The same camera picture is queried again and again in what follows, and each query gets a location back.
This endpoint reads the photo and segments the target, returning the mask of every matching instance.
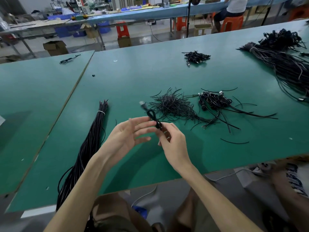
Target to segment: orange stool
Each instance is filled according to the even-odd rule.
[[[182,21],[182,17],[177,17],[176,30],[180,31],[182,27],[186,27],[187,28],[187,17],[186,17],[186,21],[185,22]]]
[[[221,32],[228,32],[241,29],[243,25],[243,16],[226,17],[223,21]]]
[[[291,11],[291,14],[289,16],[289,21],[292,21],[294,19],[299,19],[299,18],[307,18],[307,17],[309,17],[309,6],[302,5],[302,6],[294,8]]]
[[[122,38],[123,36],[130,36],[128,31],[128,26],[123,25],[123,31],[121,31],[120,26],[116,26],[118,38]]]

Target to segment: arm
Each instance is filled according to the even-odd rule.
[[[99,151],[89,160],[84,172],[45,232],[84,231],[93,203],[98,195],[106,173],[134,146],[147,142],[150,137],[140,135],[155,132],[155,121],[138,117],[118,124]]]
[[[207,182],[191,163],[185,136],[174,125],[163,123],[167,132],[156,131],[159,145],[172,167],[188,182],[221,231],[261,231],[224,195]]]

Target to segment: workbench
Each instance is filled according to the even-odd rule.
[[[279,15],[279,12],[287,0],[248,0],[247,7],[249,8],[249,12],[247,14],[247,18],[244,21],[244,25],[246,25],[246,22],[249,18],[251,8],[253,6],[257,5],[269,5],[269,4],[280,4],[280,8],[276,14],[276,18]],[[152,9],[145,9],[145,10],[134,10],[134,11],[125,11],[120,13],[114,13],[114,14],[107,14],[107,15],[97,15],[89,17],[88,19],[79,20],[79,21],[68,21],[68,20],[62,20],[61,23],[56,22],[49,22],[47,21],[45,25],[29,25],[29,23],[25,23],[25,26],[21,26],[19,28],[12,28],[7,31],[0,32],[0,36],[7,35],[7,34],[15,34],[18,39],[20,39],[24,45],[29,50],[30,54],[33,55],[33,57],[36,57],[33,51],[30,49],[28,44],[25,42],[25,39],[33,39],[36,37],[43,37],[43,36],[50,36],[51,33],[45,33],[44,30],[52,27],[67,27],[75,24],[89,24],[93,28],[94,24],[101,23],[103,21],[111,21],[110,25],[106,26],[100,26],[100,27],[114,27],[114,26],[121,26],[123,24],[117,24],[117,20],[131,20],[129,24],[133,23],[139,23],[139,22],[145,22],[153,20],[161,20],[161,19],[170,19],[170,31],[172,32],[172,21],[174,21],[174,24],[176,24],[176,17],[186,16],[187,15],[187,6],[188,4],[180,4],[173,7],[168,8],[152,8]],[[197,14],[205,14],[205,13],[212,13],[212,12],[218,12],[221,11],[223,8],[227,7],[228,3],[224,3],[224,0],[221,0],[221,2],[215,2],[215,3],[200,3],[198,5],[191,5],[190,14],[191,15],[197,15]],[[42,34],[35,34],[35,35],[28,35],[23,36],[23,33],[30,30],[40,30],[42,31]],[[102,35],[98,28],[96,28],[99,34],[99,38],[97,37],[96,40],[101,45],[101,49],[105,49],[105,45],[103,42]],[[11,45],[14,49],[14,51],[20,55],[18,50],[15,48],[15,46]]]
[[[93,53],[0,64],[0,195],[17,190]]]
[[[244,105],[244,111],[260,115],[277,113],[278,120],[274,120],[226,111],[228,122],[241,128],[231,128],[232,135],[222,122],[205,130],[202,124],[191,130],[193,121],[176,121],[186,136],[190,159],[202,174],[308,152],[309,124],[303,122],[308,117],[307,104],[283,93],[271,68],[248,52],[236,50],[250,41],[258,42],[264,32],[282,28],[297,31],[304,42],[309,42],[305,21],[294,21],[96,52],[8,211],[56,203],[58,181],[75,163],[99,101],[104,99],[108,99],[109,105],[103,123],[106,138],[116,123],[145,115],[139,101],[153,101],[150,96],[160,91],[164,94],[170,87],[182,89],[180,92],[185,95],[202,92],[201,87],[210,91],[237,88],[225,92],[225,97],[233,100],[232,105],[238,104],[232,97],[235,96],[242,103],[257,105]],[[209,54],[211,59],[188,67],[181,52],[193,50]],[[199,112],[198,98],[190,101]],[[199,115],[213,118],[201,110]],[[158,146],[157,137],[154,134],[151,137],[150,142],[133,148],[110,170],[100,194],[180,178]],[[220,138],[249,143],[231,144]]]

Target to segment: wall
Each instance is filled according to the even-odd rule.
[[[44,11],[45,8],[51,8],[51,0],[19,0],[27,14],[30,14],[33,10]]]

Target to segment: white cable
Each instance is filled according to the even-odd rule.
[[[210,181],[212,181],[212,182],[216,182],[216,181],[219,181],[219,180],[221,180],[221,179],[223,179],[223,178],[232,176],[232,175],[234,175],[234,174],[236,174],[236,173],[238,173],[238,172],[240,172],[240,171],[242,171],[242,170],[246,170],[246,171],[249,171],[249,172],[253,172],[253,173],[257,174],[257,175],[269,176],[268,174],[257,173],[257,172],[251,171],[251,170],[249,170],[249,169],[240,169],[240,170],[238,170],[237,172],[234,172],[234,173],[232,173],[232,174],[230,174],[230,175],[221,177],[221,178],[216,179],[216,180],[210,179],[210,178],[207,177],[206,175],[204,175],[204,176],[205,176],[208,180],[210,180]]]
[[[134,204],[135,204],[138,200],[140,200],[141,198],[143,198],[143,197],[145,197],[146,195],[149,195],[149,194],[151,194],[152,192],[154,192],[154,191],[157,189],[157,186],[158,186],[158,185],[156,185],[155,188],[154,188],[151,192],[149,192],[149,193],[147,193],[147,194],[145,194],[145,195],[139,197],[137,200],[135,200],[135,201],[133,202],[133,204],[131,205],[131,207],[133,207]]]

